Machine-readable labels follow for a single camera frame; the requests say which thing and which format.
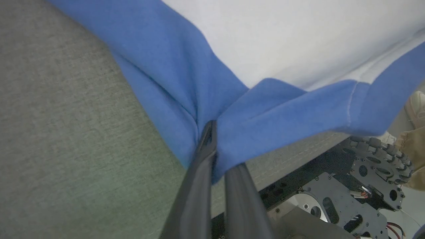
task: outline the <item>gray upholstery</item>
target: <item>gray upholstery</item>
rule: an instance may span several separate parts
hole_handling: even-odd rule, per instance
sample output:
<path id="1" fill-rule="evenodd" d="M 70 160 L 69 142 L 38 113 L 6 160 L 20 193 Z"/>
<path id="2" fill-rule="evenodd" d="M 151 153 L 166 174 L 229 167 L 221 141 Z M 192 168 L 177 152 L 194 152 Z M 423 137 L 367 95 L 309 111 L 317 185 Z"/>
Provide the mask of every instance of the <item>gray upholstery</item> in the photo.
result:
<path id="1" fill-rule="evenodd" d="M 157 238 L 184 169 L 107 47 L 43 0 L 3 0 L 0 61 L 0 238 Z M 346 137 L 248 167 L 261 189 Z"/>

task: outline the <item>gear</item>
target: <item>gear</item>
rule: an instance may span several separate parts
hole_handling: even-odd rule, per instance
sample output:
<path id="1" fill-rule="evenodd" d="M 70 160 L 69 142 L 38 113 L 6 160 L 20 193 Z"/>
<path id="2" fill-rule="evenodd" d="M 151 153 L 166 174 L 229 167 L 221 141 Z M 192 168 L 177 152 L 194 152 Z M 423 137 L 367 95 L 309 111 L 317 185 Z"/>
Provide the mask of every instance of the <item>gear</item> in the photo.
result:
<path id="1" fill-rule="evenodd" d="M 377 138 L 350 137 L 335 148 L 369 162 L 376 174 L 389 183 L 405 184 L 412 176 L 414 167 L 409 157 Z"/>

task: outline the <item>metal plate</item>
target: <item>metal plate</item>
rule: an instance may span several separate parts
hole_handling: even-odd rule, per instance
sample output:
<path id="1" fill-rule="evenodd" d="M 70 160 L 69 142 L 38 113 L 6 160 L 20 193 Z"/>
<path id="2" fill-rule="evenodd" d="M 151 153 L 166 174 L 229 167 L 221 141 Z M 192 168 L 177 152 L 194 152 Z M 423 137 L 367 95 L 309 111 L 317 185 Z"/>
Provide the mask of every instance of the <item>metal plate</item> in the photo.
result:
<path id="1" fill-rule="evenodd" d="M 382 195 L 382 201 L 390 207 L 388 209 L 394 211 L 401 209 L 401 203 L 404 197 L 401 188 L 398 188 L 395 184 L 390 184 L 382 180 L 382 178 L 371 169 L 369 162 L 362 162 L 361 160 L 354 161 L 350 174 L 366 187 L 370 186 L 374 191 Z"/>
<path id="2" fill-rule="evenodd" d="M 353 239 L 354 237 L 332 223 L 326 223 L 289 200 L 267 213 L 277 239 Z"/>
<path id="3" fill-rule="evenodd" d="M 287 200 L 287 202 L 293 203 L 295 206 L 303 209 L 304 211 L 309 214 L 312 214 L 313 216 L 316 216 L 324 222 L 328 222 L 328 219 L 326 218 L 326 212 L 321 207 L 319 202 L 311 195 L 308 195 L 306 193 L 299 193 L 293 195 Z"/>
<path id="4" fill-rule="evenodd" d="M 339 217 L 335 223 L 339 227 L 343 228 L 355 216 L 361 215 L 363 221 L 352 231 L 352 234 L 362 235 L 368 232 L 372 238 L 388 239 L 385 216 L 369 204 L 361 204 L 354 199 L 349 194 L 349 190 L 328 173 L 323 173 L 317 180 L 314 179 L 304 185 L 302 192 L 314 197 L 325 211 L 327 207 L 323 200 L 327 197 L 330 198 Z M 326 213 L 326 218 L 330 222 L 334 221 L 330 219 L 328 213 Z"/>

